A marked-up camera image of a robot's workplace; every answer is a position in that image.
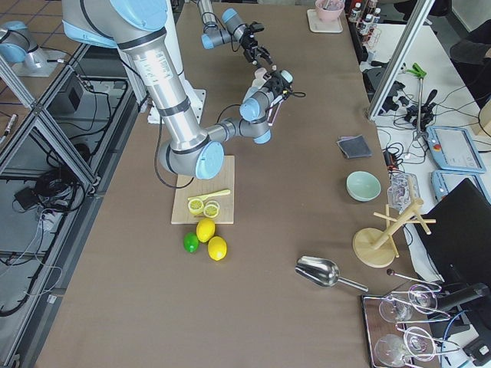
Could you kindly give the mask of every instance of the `wooden cutting board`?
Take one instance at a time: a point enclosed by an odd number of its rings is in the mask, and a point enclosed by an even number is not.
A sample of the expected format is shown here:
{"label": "wooden cutting board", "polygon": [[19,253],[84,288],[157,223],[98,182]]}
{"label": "wooden cutting board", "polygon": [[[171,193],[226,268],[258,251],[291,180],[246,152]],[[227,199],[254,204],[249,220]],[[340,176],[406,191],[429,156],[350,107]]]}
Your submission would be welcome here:
{"label": "wooden cutting board", "polygon": [[[230,189],[230,194],[220,197],[212,197],[205,201],[213,200],[220,204],[220,211],[217,217],[213,219],[216,224],[233,224],[234,213],[234,184],[235,184],[235,165],[234,156],[225,156],[222,170],[217,176],[210,180],[194,179],[193,182],[183,189],[177,189],[174,196],[172,209],[172,218],[170,223],[178,224],[196,224],[204,216],[191,215],[187,208],[188,197],[201,196],[203,194],[217,192],[222,189]],[[178,175],[177,186],[183,186],[190,181],[190,176]]]}

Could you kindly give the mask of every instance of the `black shirt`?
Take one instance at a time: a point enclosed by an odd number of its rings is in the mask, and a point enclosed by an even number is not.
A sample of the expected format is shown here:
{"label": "black shirt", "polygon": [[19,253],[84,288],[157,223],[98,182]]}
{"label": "black shirt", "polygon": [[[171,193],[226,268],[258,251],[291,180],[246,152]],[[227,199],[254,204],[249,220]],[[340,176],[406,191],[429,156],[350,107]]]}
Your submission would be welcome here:
{"label": "black shirt", "polygon": [[491,59],[484,58],[490,48],[491,19],[450,49],[455,68],[480,107],[491,95]]}

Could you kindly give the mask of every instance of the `bowl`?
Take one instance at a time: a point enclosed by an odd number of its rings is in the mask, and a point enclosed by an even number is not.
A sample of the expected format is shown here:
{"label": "bowl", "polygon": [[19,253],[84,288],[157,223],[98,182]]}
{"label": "bowl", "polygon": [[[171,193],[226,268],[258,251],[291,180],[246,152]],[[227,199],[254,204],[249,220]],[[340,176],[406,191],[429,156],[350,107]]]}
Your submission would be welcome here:
{"label": "bowl", "polygon": [[331,0],[328,9],[322,7],[327,0],[315,0],[315,11],[321,21],[335,21],[344,12],[344,0]]}
{"label": "bowl", "polygon": [[349,195],[360,202],[368,202],[381,194],[381,182],[366,171],[352,172],[346,179]]}

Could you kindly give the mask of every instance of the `pink cup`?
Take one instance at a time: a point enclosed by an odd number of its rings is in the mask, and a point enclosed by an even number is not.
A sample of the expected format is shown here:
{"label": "pink cup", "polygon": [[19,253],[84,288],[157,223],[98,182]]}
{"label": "pink cup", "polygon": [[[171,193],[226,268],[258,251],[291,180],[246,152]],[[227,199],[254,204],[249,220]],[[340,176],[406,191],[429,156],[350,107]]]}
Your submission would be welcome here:
{"label": "pink cup", "polygon": [[331,0],[328,10],[322,7],[328,0],[315,0],[315,11],[321,21],[335,21],[344,11],[344,0]]}

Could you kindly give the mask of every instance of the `green clamp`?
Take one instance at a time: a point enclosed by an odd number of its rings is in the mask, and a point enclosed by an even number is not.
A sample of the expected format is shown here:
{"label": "green clamp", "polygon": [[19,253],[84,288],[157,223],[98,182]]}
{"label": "green clamp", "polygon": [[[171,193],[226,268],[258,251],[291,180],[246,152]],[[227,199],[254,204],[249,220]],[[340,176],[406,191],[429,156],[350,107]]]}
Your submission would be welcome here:
{"label": "green clamp", "polygon": [[413,64],[413,69],[406,69],[407,72],[414,74],[418,78],[425,78],[427,72],[421,69],[421,67],[417,64]]}

